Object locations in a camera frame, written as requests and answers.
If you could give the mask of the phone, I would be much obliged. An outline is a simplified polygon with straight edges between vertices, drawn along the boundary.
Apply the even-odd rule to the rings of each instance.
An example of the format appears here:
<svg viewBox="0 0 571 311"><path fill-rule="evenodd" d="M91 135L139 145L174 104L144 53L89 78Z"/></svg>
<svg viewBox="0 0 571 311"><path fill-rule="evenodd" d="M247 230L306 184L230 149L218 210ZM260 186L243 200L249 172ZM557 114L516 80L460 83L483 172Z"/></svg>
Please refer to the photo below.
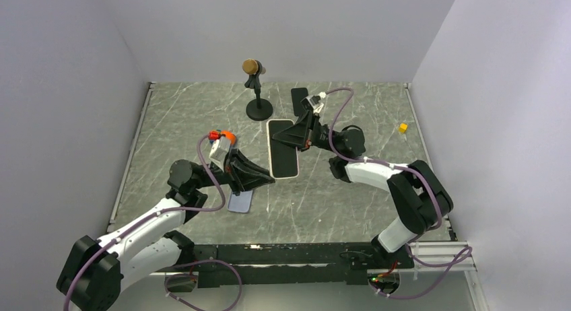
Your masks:
<svg viewBox="0 0 571 311"><path fill-rule="evenodd" d="M292 106L294 111L295 117L301 117L305 112L306 109L302 104L303 99L308 96L308 89L307 88L292 88L290 90L291 98L292 98Z"/></svg>
<svg viewBox="0 0 571 311"><path fill-rule="evenodd" d="M294 125L290 119L270 119L267 121L267 143L269 149L269 172L276 180L291 179L299 176L297 149L273 139L279 132Z"/></svg>

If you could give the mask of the lavender phone case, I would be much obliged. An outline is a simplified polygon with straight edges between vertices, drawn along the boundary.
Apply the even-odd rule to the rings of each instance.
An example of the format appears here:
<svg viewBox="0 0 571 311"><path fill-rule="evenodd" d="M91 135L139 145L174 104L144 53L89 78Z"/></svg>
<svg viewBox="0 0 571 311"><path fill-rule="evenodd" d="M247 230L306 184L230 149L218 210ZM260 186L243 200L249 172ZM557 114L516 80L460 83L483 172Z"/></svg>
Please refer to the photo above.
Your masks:
<svg viewBox="0 0 571 311"><path fill-rule="evenodd" d="M242 191L232 193L228 200L227 210L232 213L249 213L254 191Z"/></svg>

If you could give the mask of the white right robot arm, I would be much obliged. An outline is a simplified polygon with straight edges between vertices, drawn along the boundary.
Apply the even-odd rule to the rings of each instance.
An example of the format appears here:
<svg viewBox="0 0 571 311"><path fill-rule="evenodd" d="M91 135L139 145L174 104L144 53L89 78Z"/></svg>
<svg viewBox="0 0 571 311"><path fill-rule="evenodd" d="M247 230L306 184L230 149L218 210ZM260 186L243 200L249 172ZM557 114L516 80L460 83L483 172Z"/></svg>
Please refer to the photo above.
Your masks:
<svg viewBox="0 0 571 311"><path fill-rule="evenodd" d="M367 158L364 132L356 125L332 131L321 124L319 115L307 111L297 121L269 120L267 133L271 175L275 179L296 177L298 154L317 147L335 154L329 160L334 178L390 193L397 217L372 240L372 261L379 267L389 267L404 245L437 226L454 207L427 162L391 164Z"/></svg>

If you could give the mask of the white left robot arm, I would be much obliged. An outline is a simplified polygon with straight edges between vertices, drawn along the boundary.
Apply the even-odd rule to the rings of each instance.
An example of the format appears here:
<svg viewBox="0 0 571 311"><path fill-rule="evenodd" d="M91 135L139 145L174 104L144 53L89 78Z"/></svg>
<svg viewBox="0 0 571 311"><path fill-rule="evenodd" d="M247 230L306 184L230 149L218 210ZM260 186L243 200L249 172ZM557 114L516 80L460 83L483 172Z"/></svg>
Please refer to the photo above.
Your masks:
<svg viewBox="0 0 571 311"><path fill-rule="evenodd" d="M208 210L201 188L214 186L222 195L223 185L245 193L275 182L269 170L239 149L214 149L210 159L175 161L170 190L154 207L118 230L73 244L56 283L65 296L64 310L108 310L122 291L151 273L171 266L188 269L195 261L194 243L177 228Z"/></svg>

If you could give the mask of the black microphone stand with cork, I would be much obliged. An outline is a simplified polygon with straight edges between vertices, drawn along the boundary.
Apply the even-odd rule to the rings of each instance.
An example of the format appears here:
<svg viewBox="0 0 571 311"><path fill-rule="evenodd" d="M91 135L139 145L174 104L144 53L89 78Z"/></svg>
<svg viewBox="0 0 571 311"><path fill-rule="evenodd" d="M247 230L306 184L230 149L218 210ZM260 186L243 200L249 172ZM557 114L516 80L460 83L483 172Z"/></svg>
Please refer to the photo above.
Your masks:
<svg viewBox="0 0 571 311"><path fill-rule="evenodd" d="M254 121L269 119L273 114L273 106L270 101L261 97L260 76L265 74L266 68L260 61L247 59L242 64L242 70L248 75L248 80L244 83L246 89L254 91L255 99L246 105L246 115Z"/></svg>

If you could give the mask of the colourful toy car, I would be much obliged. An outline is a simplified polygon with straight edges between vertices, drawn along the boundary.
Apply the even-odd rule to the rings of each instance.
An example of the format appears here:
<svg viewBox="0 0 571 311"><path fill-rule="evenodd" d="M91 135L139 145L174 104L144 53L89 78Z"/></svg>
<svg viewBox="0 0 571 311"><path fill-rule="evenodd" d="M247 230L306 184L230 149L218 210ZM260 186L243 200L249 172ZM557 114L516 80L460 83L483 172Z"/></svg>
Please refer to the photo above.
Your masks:
<svg viewBox="0 0 571 311"><path fill-rule="evenodd" d="M209 142L213 144L215 141L226 138L230 141L230 145L235 145L237 142L237 136L230 131L227 130L212 130L209 132L208 137Z"/></svg>

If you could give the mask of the small yellow cube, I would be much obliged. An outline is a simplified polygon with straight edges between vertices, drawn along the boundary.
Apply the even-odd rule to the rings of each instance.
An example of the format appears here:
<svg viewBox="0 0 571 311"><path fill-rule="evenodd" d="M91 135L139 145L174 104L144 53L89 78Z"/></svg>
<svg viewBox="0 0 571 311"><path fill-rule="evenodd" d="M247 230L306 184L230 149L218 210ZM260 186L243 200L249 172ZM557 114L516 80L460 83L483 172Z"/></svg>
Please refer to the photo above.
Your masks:
<svg viewBox="0 0 571 311"><path fill-rule="evenodd" d="M398 126L398 132L400 132L400 133L405 133L406 130L407 130L407 128L408 128L408 125L407 125L407 124L401 123L401 124Z"/></svg>

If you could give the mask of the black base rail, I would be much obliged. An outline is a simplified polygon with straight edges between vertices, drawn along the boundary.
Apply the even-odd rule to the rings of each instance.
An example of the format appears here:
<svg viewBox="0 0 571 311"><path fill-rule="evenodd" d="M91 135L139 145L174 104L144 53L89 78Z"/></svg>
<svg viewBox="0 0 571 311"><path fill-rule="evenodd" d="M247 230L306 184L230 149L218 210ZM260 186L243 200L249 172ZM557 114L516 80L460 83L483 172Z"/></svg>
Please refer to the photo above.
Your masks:
<svg viewBox="0 0 571 311"><path fill-rule="evenodd" d="M369 277L410 270L404 249L388 255L369 242L306 244L197 244L194 267L200 288L235 284L345 283L365 285Z"/></svg>

